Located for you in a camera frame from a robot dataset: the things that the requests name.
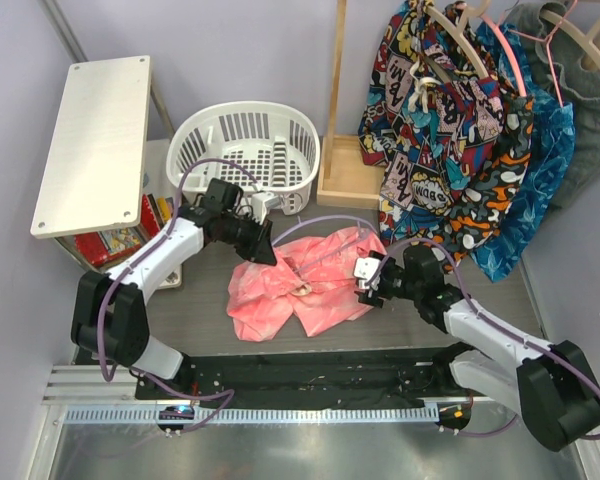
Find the blue patterned shorts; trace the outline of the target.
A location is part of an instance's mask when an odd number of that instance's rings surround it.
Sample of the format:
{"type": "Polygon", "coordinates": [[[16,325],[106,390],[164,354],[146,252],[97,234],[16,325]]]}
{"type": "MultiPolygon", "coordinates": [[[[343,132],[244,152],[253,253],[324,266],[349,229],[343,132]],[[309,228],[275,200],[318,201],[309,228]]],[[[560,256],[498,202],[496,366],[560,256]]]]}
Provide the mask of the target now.
{"type": "Polygon", "coordinates": [[[493,236],[472,254],[474,262],[492,281],[506,278],[541,225],[564,179],[575,150],[573,105],[561,103],[551,87],[533,79],[526,39],[511,23],[500,26],[516,56],[526,90],[534,97],[531,158],[519,192],[493,236]]]}

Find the black orange camo shorts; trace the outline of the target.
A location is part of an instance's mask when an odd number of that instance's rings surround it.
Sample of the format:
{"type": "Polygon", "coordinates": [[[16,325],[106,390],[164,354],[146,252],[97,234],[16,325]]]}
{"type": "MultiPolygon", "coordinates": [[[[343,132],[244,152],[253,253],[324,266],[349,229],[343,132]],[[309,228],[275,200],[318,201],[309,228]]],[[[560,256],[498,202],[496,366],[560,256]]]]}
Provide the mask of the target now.
{"type": "Polygon", "coordinates": [[[504,126],[476,177],[462,191],[460,199],[454,202],[441,223],[426,235],[450,255],[446,257],[444,252],[434,250],[446,273],[499,234],[500,224],[519,192],[531,158],[534,98],[528,94],[526,97],[519,95],[509,60],[483,20],[474,33],[482,52],[496,67],[496,81],[504,106],[504,126]]]}

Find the wooden clothes rack stand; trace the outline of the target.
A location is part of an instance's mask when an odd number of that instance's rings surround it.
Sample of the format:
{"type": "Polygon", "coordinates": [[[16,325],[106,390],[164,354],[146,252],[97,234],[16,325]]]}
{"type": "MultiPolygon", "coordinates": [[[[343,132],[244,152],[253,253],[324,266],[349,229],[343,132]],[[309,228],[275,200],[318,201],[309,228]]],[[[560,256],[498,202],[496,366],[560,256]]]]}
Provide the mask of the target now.
{"type": "Polygon", "coordinates": [[[347,7],[346,1],[336,3],[331,89],[316,199],[323,206],[374,210],[383,170],[362,160],[358,124],[367,88],[353,88],[365,75],[354,71],[347,7]]]}

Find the white side shelf table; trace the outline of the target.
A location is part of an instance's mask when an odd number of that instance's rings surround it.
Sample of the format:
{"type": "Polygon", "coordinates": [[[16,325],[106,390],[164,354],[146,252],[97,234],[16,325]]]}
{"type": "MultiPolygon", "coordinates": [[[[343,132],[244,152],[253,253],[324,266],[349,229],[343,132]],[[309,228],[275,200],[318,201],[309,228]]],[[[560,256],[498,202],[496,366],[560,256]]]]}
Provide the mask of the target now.
{"type": "Polygon", "coordinates": [[[148,56],[70,66],[30,228],[83,269],[78,234],[136,226],[143,194],[175,197],[165,166],[170,140],[148,137],[148,56]]]}

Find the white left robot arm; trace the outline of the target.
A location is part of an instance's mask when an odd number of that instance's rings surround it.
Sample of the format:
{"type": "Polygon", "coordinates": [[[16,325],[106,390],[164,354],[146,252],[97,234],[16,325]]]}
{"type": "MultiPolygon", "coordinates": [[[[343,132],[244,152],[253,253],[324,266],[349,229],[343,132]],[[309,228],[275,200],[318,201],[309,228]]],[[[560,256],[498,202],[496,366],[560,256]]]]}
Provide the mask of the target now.
{"type": "Polygon", "coordinates": [[[170,398],[191,391],[190,357],[151,334],[146,305],[177,266],[213,242],[232,246],[245,261],[276,265],[267,215],[280,199],[259,191],[242,207],[242,197],[238,185],[214,179],[197,200],[179,206],[159,234],[127,261],[80,278],[70,337],[97,355],[106,379],[120,365],[158,379],[170,398]]]}

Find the comic print shorts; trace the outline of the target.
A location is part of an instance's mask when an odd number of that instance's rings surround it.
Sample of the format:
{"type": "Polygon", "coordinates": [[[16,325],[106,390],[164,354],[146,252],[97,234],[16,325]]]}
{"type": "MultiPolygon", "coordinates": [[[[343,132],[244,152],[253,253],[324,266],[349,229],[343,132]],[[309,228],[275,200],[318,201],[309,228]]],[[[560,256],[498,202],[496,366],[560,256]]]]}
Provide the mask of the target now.
{"type": "Polygon", "coordinates": [[[497,81],[441,80],[419,60],[416,1],[391,17],[372,68],[358,129],[364,164],[384,170],[384,245],[438,226],[476,177],[504,126],[497,81]]]}

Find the pink patterned shorts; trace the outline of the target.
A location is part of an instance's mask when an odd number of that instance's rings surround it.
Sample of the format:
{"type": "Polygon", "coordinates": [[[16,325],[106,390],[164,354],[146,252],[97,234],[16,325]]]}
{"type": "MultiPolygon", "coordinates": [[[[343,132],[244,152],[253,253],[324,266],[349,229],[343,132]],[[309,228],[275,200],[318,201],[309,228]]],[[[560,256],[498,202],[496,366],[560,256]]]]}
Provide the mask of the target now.
{"type": "Polygon", "coordinates": [[[362,317],[371,308],[359,301],[353,272],[356,260],[372,251],[386,252],[377,234],[348,227],[276,248],[274,266],[239,264],[227,305],[237,338],[271,340],[293,316],[308,337],[362,317]]]}

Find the lilac plastic hanger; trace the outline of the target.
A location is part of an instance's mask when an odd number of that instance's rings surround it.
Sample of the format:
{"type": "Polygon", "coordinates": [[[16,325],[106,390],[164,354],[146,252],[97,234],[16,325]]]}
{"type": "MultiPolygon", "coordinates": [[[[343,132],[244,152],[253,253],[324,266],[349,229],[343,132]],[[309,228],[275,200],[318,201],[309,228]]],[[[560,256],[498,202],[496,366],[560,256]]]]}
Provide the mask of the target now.
{"type": "Polygon", "coordinates": [[[343,226],[338,226],[338,221],[347,221],[355,226],[356,229],[356,237],[349,242],[341,242],[338,246],[336,246],[332,250],[328,250],[326,253],[323,253],[321,256],[314,258],[311,261],[305,262],[299,267],[295,269],[296,273],[303,272],[305,270],[310,269],[315,265],[320,265],[323,261],[336,256],[338,253],[346,250],[350,246],[356,245],[359,242],[362,242],[366,238],[368,238],[371,234],[377,234],[377,227],[369,220],[365,218],[361,218],[359,216],[350,215],[350,214],[329,214],[329,215],[321,215],[317,217],[302,219],[298,217],[298,221],[295,225],[283,231],[279,235],[277,235],[272,240],[272,245],[274,247],[279,247],[283,244],[283,241],[290,238],[293,234],[300,232],[307,227],[312,225],[317,225],[320,223],[324,223],[331,227],[330,231],[323,229],[320,234],[314,232],[312,235],[307,235],[307,238],[320,238],[325,239],[328,236],[332,235],[334,232],[343,229],[343,226]]]}

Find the grey green shorts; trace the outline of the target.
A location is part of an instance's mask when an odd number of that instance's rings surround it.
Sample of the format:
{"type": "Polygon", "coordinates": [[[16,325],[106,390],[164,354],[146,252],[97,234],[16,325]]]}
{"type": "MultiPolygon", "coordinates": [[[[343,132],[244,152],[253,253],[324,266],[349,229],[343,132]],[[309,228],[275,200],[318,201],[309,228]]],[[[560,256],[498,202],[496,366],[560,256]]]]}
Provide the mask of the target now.
{"type": "Polygon", "coordinates": [[[600,178],[600,74],[586,73],[576,64],[583,57],[582,51],[565,33],[560,33],[552,52],[560,68],[563,99],[573,105],[576,139],[570,166],[550,202],[552,210],[567,208],[600,178]]]}

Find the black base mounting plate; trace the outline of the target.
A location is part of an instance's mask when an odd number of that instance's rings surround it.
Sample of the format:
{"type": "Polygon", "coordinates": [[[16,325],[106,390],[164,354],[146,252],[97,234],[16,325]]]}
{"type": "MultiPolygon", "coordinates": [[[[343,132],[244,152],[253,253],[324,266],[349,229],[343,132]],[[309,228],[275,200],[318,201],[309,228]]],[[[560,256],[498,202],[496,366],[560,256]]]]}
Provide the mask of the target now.
{"type": "Polygon", "coordinates": [[[234,409],[356,410],[419,408],[428,398],[472,394],[443,372],[448,349],[293,352],[191,359],[189,381],[167,385],[215,408],[232,390],[234,409]]]}

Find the white plastic laundry basket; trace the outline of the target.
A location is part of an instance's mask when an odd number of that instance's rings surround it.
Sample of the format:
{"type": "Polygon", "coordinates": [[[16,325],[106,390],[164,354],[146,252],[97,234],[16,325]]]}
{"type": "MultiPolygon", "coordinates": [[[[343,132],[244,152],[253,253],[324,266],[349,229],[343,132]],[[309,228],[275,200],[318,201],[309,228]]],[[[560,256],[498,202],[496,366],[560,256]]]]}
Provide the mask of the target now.
{"type": "Polygon", "coordinates": [[[213,105],[185,120],[166,157],[166,174],[192,199],[220,178],[254,192],[255,178],[281,198],[286,215],[309,203],[321,159],[320,138],[302,112],[279,103],[237,101],[213,105]]]}

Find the red book stack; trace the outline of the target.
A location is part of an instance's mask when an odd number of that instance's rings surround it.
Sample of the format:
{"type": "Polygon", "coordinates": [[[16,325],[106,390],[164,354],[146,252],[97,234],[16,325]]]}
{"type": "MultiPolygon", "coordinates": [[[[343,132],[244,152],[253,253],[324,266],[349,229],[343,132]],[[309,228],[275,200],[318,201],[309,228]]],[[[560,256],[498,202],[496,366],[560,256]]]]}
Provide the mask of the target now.
{"type": "Polygon", "coordinates": [[[136,226],[78,234],[77,251],[95,269],[106,269],[129,258],[157,236],[174,212],[172,197],[143,194],[140,223],[136,226]]]}

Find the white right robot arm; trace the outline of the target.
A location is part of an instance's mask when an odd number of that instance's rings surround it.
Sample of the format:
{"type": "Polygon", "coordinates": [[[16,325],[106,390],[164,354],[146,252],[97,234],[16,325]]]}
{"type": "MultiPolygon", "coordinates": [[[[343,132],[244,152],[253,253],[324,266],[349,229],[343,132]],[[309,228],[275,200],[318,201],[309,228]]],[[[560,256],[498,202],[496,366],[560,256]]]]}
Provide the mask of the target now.
{"type": "Polygon", "coordinates": [[[550,451],[600,440],[600,385],[584,351],[568,340],[530,335],[488,312],[463,283],[446,281],[439,251],[409,246],[401,264],[376,251],[358,258],[353,275],[360,302],[382,307],[387,300],[409,300],[422,320],[456,338],[431,371],[440,393],[464,388],[490,397],[550,451]]]}

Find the pink plastic hanger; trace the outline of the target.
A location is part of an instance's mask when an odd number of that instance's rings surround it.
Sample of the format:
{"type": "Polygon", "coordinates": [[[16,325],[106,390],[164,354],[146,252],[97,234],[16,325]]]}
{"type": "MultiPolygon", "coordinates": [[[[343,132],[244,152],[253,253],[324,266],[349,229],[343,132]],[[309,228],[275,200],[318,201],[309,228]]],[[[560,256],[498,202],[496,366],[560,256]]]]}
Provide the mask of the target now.
{"type": "Polygon", "coordinates": [[[508,42],[505,35],[502,33],[500,27],[498,25],[496,25],[495,22],[487,14],[483,13],[480,16],[480,18],[489,27],[489,29],[493,32],[494,36],[497,38],[500,45],[502,46],[502,49],[503,49],[506,57],[509,60],[511,70],[514,74],[515,83],[517,85],[519,95],[526,97],[527,90],[526,90],[526,86],[524,83],[524,78],[522,76],[516,55],[515,55],[514,51],[512,50],[510,43],[508,42]]]}

